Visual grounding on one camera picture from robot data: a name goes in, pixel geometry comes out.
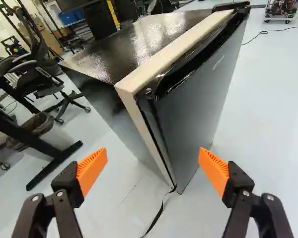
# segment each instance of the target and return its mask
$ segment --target wall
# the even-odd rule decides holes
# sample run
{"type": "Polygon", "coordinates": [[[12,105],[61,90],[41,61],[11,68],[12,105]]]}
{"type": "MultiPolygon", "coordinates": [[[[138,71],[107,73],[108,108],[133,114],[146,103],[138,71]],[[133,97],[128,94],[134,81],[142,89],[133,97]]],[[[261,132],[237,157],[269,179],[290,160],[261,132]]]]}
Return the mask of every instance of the wall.
{"type": "MultiPolygon", "coordinates": [[[[16,6],[19,5],[15,0],[5,0],[5,2],[10,6],[16,6]]],[[[22,3],[25,5],[27,10],[30,14],[37,14],[37,9],[34,6],[33,2],[31,0],[22,0],[22,3]]],[[[13,21],[14,24],[18,24],[19,20],[16,18],[16,16],[10,17],[10,19],[13,21]]],[[[5,17],[0,13],[0,41],[4,38],[10,37],[14,35],[21,43],[23,47],[25,47],[27,50],[29,50],[27,44],[22,40],[22,38],[18,35],[18,33],[13,29],[13,27],[8,23],[8,21],[5,19],[5,17]]],[[[0,43],[0,56],[7,56],[8,54],[5,52],[4,46],[0,43]]]]}

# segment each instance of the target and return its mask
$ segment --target cart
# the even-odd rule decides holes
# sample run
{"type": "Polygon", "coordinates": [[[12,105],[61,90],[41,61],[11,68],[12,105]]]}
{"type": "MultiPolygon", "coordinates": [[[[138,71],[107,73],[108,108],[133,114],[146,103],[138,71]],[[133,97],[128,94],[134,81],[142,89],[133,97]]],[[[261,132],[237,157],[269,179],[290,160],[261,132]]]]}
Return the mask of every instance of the cart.
{"type": "Polygon", "coordinates": [[[264,22],[283,20],[288,24],[295,18],[297,10],[298,0],[268,0],[264,22]]]}

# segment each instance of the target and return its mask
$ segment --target chair caster wheel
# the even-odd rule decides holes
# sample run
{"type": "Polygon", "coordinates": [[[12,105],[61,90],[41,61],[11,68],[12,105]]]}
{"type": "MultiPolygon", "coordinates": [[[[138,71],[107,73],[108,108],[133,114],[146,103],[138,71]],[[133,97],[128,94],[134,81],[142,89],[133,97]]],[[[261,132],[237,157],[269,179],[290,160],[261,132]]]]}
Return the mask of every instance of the chair caster wheel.
{"type": "Polygon", "coordinates": [[[63,119],[57,119],[57,120],[55,120],[57,123],[59,123],[59,124],[63,124],[64,123],[64,121],[63,121],[63,119]]]}
{"type": "Polygon", "coordinates": [[[85,112],[90,113],[91,109],[90,108],[85,108],[84,110],[85,110],[85,112]]]}
{"type": "Polygon", "coordinates": [[[3,163],[0,168],[3,170],[3,171],[7,171],[10,169],[10,164],[8,163],[3,163]]]}

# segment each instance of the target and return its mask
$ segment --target orange ridged pad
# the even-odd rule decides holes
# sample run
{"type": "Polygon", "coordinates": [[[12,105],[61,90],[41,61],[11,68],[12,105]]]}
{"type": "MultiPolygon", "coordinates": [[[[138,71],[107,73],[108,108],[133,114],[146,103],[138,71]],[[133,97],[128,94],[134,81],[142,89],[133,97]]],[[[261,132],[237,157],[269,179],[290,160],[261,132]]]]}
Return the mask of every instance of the orange ridged pad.
{"type": "Polygon", "coordinates": [[[85,197],[107,163],[105,147],[95,151],[77,163],[76,178],[85,197]]]}
{"type": "Polygon", "coordinates": [[[228,164],[212,152],[200,148],[199,164],[209,177],[220,197],[223,197],[226,182],[229,178],[228,164]]]}

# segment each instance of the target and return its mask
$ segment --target blue box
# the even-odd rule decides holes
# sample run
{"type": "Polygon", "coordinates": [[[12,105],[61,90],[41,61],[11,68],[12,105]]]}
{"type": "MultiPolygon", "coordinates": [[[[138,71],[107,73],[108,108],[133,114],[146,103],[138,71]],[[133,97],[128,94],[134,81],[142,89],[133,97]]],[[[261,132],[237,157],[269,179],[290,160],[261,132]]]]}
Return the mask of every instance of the blue box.
{"type": "Polygon", "coordinates": [[[59,17],[64,25],[68,25],[77,21],[74,11],[67,12],[67,13],[61,12],[59,13],[59,17]]]}

